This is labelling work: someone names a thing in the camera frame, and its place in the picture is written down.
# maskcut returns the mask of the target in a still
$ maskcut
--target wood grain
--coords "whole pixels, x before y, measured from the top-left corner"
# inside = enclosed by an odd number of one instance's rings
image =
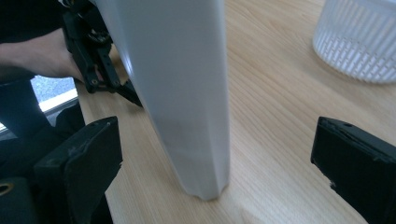
[[[319,116],[395,145],[396,88],[338,74],[312,48],[323,0],[226,0],[231,183],[184,193],[145,111],[78,84],[86,122],[117,116],[124,162],[107,191],[115,223],[364,223],[310,163]]]

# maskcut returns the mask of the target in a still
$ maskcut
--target ribbed plastic basket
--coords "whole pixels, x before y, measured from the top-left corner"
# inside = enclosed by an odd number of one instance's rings
[[[396,81],[396,0],[327,0],[313,45],[336,70],[374,83]]]

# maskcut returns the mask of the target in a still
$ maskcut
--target white bottle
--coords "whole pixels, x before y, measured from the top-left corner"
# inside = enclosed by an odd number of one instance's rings
[[[184,190],[203,200],[229,183],[221,0],[95,0]]]

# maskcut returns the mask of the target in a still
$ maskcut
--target white cylindrical object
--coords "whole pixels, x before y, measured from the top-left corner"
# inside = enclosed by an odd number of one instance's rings
[[[204,200],[229,182],[222,0],[96,0],[180,184]]]
[[[327,0],[313,44],[324,62],[348,76],[396,81],[396,0]]]

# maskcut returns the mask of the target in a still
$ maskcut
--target table surface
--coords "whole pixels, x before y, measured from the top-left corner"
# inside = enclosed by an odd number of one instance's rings
[[[365,222],[310,162],[317,121],[347,121],[396,145],[396,88],[339,74],[316,55],[323,5],[226,0],[231,183],[211,202],[182,190],[142,108],[77,84],[87,123],[119,118],[124,162],[106,192],[115,223]]]

